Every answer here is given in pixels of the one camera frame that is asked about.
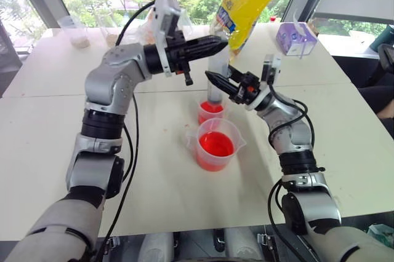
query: wire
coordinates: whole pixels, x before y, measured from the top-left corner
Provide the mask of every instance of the wire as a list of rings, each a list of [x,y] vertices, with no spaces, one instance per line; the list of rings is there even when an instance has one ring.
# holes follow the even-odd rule
[[[138,11],[136,11],[136,13],[129,19],[129,21],[127,21],[127,23],[124,25],[121,33],[119,34],[118,39],[116,40],[115,45],[118,46],[120,45],[122,38],[124,36],[124,33],[126,32],[127,28],[129,27],[130,23],[137,18],[137,16],[139,14],[141,14],[142,11],[144,11],[145,9],[151,7],[153,4],[155,3],[155,1],[149,2],[148,4],[146,4],[145,6],[141,7]],[[95,257],[95,262],[101,262],[104,256],[104,251],[105,251],[105,245],[107,243],[107,240],[110,238],[111,233],[116,225],[116,222],[118,222],[121,210],[123,208],[123,204],[124,204],[124,200],[126,199],[127,196],[127,192],[129,191],[130,185],[131,185],[131,181],[133,180],[134,177],[134,173],[135,173],[135,168],[137,166],[137,158],[138,158],[138,150],[139,150],[139,143],[140,143],[140,127],[139,127],[139,117],[138,117],[138,106],[137,106],[137,101],[135,99],[135,95],[133,94],[133,102],[134,102],[134,109],[135,109],[135,127],[136,127],[136,142],[135,142],[135,156],[134,156],[134,163],[131,165],[132,163],[132,158],[133,158],[133,145],[131,142],[131,137],[130,137],[130,133],[126,127],[126,125],[123,126],[124,132],[126,133],[126,137],[127,137],[127,141],[129,142],[129,146],[130,146],[130,164],[127,168],[126,173],[123,176],[123,181],[127,178],[128,174],[130,173],[131,170],[131,174],[129,177],[129,180],[127,181],[127,185],[126,188],[124,189],[123,195],[122,195],[122,199],[119,203],[119,207],[118,210],[116,211],[115,217],[113,218],[112,224],[106,234],[106,236],[104,237],[104,240],[97,252],[97,255]]]
[[[268,217],[270,219],[271,222],[271,226],[272,229],[274,230],[275,234],[280,238],[280,240],[282,241],[282,243],[284,243],[286,245],[287,248],[289,248],[289,250],[301,261],[301,262],[307,262],[307,260],[300,255],[300,253],[289,243],[289,241],[287,239],[284,238],[284,236],[279,232],[279,229],[276,227],[275,222],[273,221],[272,218],[272,211],[271,211],[271,200],[272,200],[272,195],[275,191],[275,189],[277,189],[277,192],[279,191],[280,187],[281,187],[281,180],[279,179],[278,182],[276,182],[270,191],[270,194],[268,195]]]
[[[147,8],[153,6],[155,1],[149,2],[145,6],[141,7],[136,13],[133,14],[133,16],[127,21],[127,23],[124,25],[121,33],[118,36],[118,39],[116,40],[115,45],[118,46],[121,44],[122,38],[124,37],[124,33],[126,32],[127,28],[129,27],[130,23],[137,18],[138,15],[140,15],[143,11],[145,11]]]
[[[123,126],[123,130],[124,133],[126,134],[127,137],[127,142],[129,143],[130,146],[130,162],[129,162],[129,166],[127,167],[127,171],[125,172],[125,174],[123,175],[123,179],[122,181],[126,180],[127,176],[129,175],[130,171],[131,171],[131,166],[133,164],[133,143],[131,142],[131,137],[130,137],[130,133],[129,130],[127,129],[126,125]]]
[[[270,88],[271,94],[272,94],[278,101],[280,101],[281,103],[283,103],[283,104],[285,104],[285,105],[287,105],[287,106],[290,106],[291,108],[294,108],[294,109],[298,110],[298,111],[301,113],[301,115],[298,116],[298,117],[296,117],[295,119],[293,119],[293,120],[291,120],[291,121],[289,121],[289,122],[285,122],[284,124],[281,124],[281,125],[279,125],[279,126],[277,126],[277,127],[275,127],[274,129],[271,130],[270,134],[268,135],[268,142],[270,143],[270,145],[273,147],[273,139],[272,139],[273,134],[275,134],[278,130],[281,130],[281,129],[285,128],[285,127],[288,127],[288,126],[290,126],[291,124],[293,124],[293,123],[295,123],[295,122],[298,122],[298,121],[300,121],[301,119],[303,119],[303,118],[305,117],[306,120],[308,121],[308,124],[309,124],[309,127],[310,127],[310,131],[311,131],[311,134],[312,134],[311,144],[312,144],[312,146],[314,146],[314,145],[315,145],[315,130],[314,130],[314,128],[313,128],[312,121],[310,120],[310,118],[309,118],[308,115],[307,115],[307,113],[308,113],[308,107],[306,106],[306,104],[305,104],[304,102],[301,102],[301,101],[298,101],[298,100],[293,100],[294,102],[300,104],[300,105],[304,108],[304,109],[301,109],[301,108],[298,107],[297,105],[294,105],[294,104],[292,104],[292,103],[290,103],[290,102],[287,102],[285,99],[283,99],[282,97],[280,97],[280,96],[278,95],[278,93],[275,92],[275,90],[274,90],[272,84],[269,84],[268,86],[269,86],[269,88]]]
[[[281,210],[281,212],[283,213],[283,209],[282,206],[279,203],[279,190],[281,190],[282,187],[282,182],[279,184],[278,189],[275,192],[275,202],[276,202],[276,206],[278,206],[278,208]]]
[[[105,250],[105,244],[107,243],[107,240],[110,238],[111,233],[116,225],[116,222],[118,222],[121,210],[123,208],[123,204],[124,204],[124,200],[126,199],[127,196],[127,192],[129,191],[130,185],[131,185],[131,181],[133,180],[134,177],[134,173],[135,173],[135,168],[137,166],[137,158],[138,158],[138,149],[139,149],[139,141],[140,141],[140,130],[139,130],[139,118],[138,118],[138,106],[137,106],[137,101],[135,100],[135,96],[133,94],[133,102],[134,102],[134,108],[135,108],[135,123],[136,123],[136,137],[137,137],[137,141],[135,143],[135,157],[134,157],[134,163],[132,166],[132,170],[131,170],[131,174],[129,177],[129,181],[127,181],[127,185],[126,188],[124,189],[123,195],[122,195],[122,199],[119,203],[119,207],[118,210],[116,211],[115,217],[112,221],[112,224],[106,234],[106,236],[104,237],[103,243],[101,244],[96,258],[95,258],[95,262],[100,262],[104,256],[104,250]]]
[[[312,134],[312,139],[311,139],[312,147],[315,147],[315,129],[313,128],[312,121],[310,120],[310,118],[307,114],[305,115],[305,118],[308,121],[310,132]]]

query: yellow package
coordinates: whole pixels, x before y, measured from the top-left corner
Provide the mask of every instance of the yellow package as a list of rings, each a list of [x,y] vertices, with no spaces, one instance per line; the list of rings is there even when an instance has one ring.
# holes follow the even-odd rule
[[[216,20],[211,25],[211,33],[224,30],[230,35],[228,43],[237,54],[245,45],[261,11],[271,0],[223,0]]]

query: plastic cup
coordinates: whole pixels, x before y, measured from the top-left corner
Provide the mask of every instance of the plastic cup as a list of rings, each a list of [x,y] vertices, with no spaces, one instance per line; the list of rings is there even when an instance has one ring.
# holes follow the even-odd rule
[[[61,29],[65,32],[71,44],[83,49],[90,46],[89,39],[86,34],[86,27],[75,16],[64,16],[57,20]]]
[[[188,148],[201,168],[210,172],[224,169],[246,145],[237,127],[226,119],[208,119],[196,132],[188,132]]]
[[[198,124],[202,124],[208,119],[223,118],[225,112],[225,105],[212,104],[207,100],[201,100],[198,103]]]
[[[103,35],[108,47],[114,47],[118,40],[118,27],[113,20],[113,12],[105,15],[95,15],[96,23],[100,27],[101,34]]]

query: white table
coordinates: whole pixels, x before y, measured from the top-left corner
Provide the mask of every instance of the white table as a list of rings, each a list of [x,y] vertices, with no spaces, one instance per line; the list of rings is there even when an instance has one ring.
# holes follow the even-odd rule
[[[233,65],[240,71],[252,71],[261,76],[266,54],[281,54],[275,36],[279,23],[259,24],[235,58]],[[24,63],[3,97],[38,97],[83,95],[87,74],[96,68],[103,54],[108,50],[98,28],[89,28],[90,47],[75,49],[62,31],[55,31],[54,37],[42,38]],[[208,34],[208,26],[195,26],[193,37]],[[183,90],[206,90],[207,58],[190,63],[194,84],[187,87],[184,76],[166,78],[159,74],[151,81],[140,84],[136,92],[168,92]],[[349,78],[317,43],[313,52],[303,59],[285,57],[278,85],[323,85],[346,84]]]
[[[394,143],[351,84],[280,87],[304,101],[316,129],[315,156],[343,216],[392,210]],[[129,235],[268,224],[267,196],[280,178],[268,128],[229,104],[247,145],[217,173],[197,166],[183,136],[197,128],[195,101],[205,91],[138,93],[140,152],[131,191],[113,232]],[[0,100],[0,240],[21,239],[66,193],[65,173],[84,96]],[[134,110],[126,119],[135,135]],[[123,156],[128,159],[127,145]],[[100,235],[119,196],[106,203]],[[277,222],[283,217],[274,209]]]

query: small box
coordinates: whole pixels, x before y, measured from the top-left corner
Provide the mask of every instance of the small box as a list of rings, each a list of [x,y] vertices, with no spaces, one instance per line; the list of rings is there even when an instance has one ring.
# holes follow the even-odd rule
[[[318,42],[317,37],[309,31],[306,23],[298,23],[305,32],[303,36],[294,26],[293,22],[282,23],[276,34],[276,41],[286,56],[309,55]]]

